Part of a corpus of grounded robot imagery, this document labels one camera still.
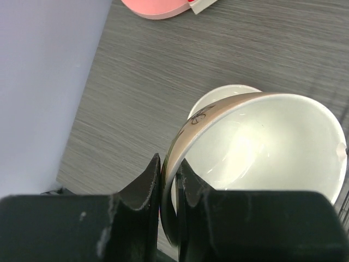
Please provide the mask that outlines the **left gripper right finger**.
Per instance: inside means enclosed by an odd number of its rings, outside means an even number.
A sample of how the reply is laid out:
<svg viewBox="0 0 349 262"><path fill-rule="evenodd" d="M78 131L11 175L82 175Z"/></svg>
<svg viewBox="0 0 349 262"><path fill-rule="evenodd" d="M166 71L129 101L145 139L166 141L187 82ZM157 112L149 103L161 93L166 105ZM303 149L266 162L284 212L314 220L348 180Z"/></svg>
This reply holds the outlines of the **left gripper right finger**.
<svg viewBox="0 0 349 262"><path fill-rule="evenodd" d="M216 190L183 161L176 174L180 261L343 261L331 203L307 191Z"/></svg>

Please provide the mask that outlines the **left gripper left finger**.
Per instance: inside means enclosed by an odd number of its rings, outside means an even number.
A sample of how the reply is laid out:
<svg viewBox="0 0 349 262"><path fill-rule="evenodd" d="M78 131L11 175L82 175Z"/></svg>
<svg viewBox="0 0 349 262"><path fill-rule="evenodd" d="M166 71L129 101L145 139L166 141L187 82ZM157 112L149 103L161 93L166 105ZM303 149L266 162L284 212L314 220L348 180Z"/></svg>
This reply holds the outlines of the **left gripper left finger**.
<svg viewBox="0 0 349 262"><path fill-rule="evenodd" d="M160 157L110 195L1 200L1 261L155 261Z"/></svg>

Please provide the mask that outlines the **beige flower bowl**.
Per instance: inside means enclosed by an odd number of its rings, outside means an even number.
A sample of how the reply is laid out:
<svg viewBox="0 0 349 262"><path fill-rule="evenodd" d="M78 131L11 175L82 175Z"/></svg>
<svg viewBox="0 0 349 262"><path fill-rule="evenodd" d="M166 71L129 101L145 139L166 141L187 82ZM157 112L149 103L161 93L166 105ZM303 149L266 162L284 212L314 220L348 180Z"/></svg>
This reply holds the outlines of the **beige flower bowl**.
<svg viewBox="0 0 349 262"><path fill-rule="evenodd" d="M183 161L215 189L307 190L335 203L346 175L346 150L338 119L311 98L254 92L213 102L187 119L164 159L165 235L178 245L172 187Z"/></svg>

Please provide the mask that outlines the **red flower bowl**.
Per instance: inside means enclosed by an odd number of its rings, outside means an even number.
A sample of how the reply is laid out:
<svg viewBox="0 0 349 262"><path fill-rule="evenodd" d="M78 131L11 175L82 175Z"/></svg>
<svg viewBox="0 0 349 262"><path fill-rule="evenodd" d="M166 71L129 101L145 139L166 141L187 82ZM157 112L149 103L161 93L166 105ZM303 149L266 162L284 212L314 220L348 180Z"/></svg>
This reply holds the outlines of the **red flower bowl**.
<svg viewBox="0 0 349 262"><path fill-rule="evenodd" d="M191 111L188 114L187 119L189 119L194 113L199 111L199 109L204 108L205 106L216 102L218 100L236 96L239 94L245 94L245 93L254 93L254 92L261 92L261 90L258 90L254 87L250 87L247 85L225 85L218 88L215 88L205 95L203 95L192 107Z"/></svg>

